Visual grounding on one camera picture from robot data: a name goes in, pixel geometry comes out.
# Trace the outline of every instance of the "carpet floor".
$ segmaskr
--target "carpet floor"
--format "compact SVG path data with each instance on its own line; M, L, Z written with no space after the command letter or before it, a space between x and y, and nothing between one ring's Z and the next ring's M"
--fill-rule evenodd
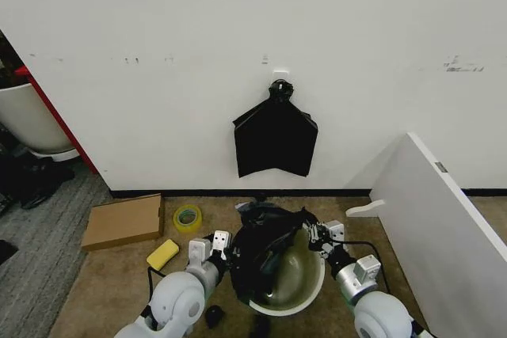
M0 337L45 338L85 259L80 249L90 208L109 198L102 179L82 164L75 178L32 210L0 215L0 239L19 251L0 266Z
M147 255L171 237L181 251L162 270L165 273L181 270L187 263L188 241L217 229L237 231L241 223L234 205L249 200L166 199L164 237L86 256L79 246L90 208L108 200L109 192L102 179L91 175L84 165L76 165L73 169L76 177L63 184L46 203L30 211L12 207L0 215L0 239L19 248L0 266L0 338L44 338L48 334L51 338L114 336L123 326L133 322L147 303ZM345 222L347 238L375 243L394 295L422 321L379 220L345 218L348 208L364 205L369 202L368 198L286 197L269 200L293 211L306 206L321 220L341 220ZM472 202L498 235L507 241L507 197L474 197ZM204 224L197 234L179 234L172 225L173 211L184 203L196 203L203 210ZM351 247L351 250L357 256L369 253L368 249L360 247ZM209 330L201 319L192 337L248 336L254 311L236 299L228 275L209 300L211 304L225 310L224 320L216 329ZM330 276L326 276L322 292L306 310L292 317L272 319L271 337L277 336L356 336L352 315Z

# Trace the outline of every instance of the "white wall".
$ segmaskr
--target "white wall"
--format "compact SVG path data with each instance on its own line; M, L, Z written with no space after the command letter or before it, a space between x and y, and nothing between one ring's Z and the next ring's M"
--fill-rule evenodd
M369 188L408 130L461 187L507 188L506 25L505 0L0 0L116 190ZM310 175L238 179L232 120L281 66L319 127Z

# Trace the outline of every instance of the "gray carpet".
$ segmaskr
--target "gray carpet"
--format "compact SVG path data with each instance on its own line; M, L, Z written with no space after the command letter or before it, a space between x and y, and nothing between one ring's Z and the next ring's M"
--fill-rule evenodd
M0 337L45 338L85 254L80 249L93 205L110 198L104 181L82 164L75 178L32 210L0 215L0 239L19 251L0 266Z

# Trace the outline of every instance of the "black plastic bag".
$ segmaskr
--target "black plastic bag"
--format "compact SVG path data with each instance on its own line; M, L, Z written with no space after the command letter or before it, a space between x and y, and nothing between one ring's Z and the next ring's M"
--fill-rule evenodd
M271 168L308 175L318 128L290 102L293 92L290 83L275 81L267 100L233 122L240 177Z

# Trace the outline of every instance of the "white panel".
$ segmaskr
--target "white panel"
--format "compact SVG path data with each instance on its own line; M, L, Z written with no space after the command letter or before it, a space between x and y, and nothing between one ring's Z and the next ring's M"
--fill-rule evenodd
M370 188L412 130L461 187L507 188L503 3L0 0L0 28L116 190ZM232 120L276 68L318 124L310 175L239 179Z
M399 143L372 200L440 337L505 337L507 247L415 135Z

